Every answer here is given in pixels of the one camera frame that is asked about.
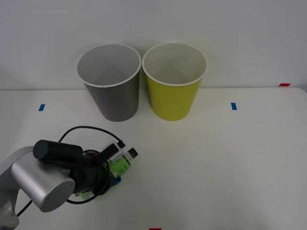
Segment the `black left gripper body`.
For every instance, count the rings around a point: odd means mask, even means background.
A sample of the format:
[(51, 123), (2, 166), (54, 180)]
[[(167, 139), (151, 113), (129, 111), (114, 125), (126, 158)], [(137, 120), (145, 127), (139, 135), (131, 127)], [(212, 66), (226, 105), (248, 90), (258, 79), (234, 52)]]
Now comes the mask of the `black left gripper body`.
[(70, 177), (75, 182), (74, 193), (92, 192), (103, 195), (113, 186), (113, 176), (107, 169), (105, 156), (70, 158)]

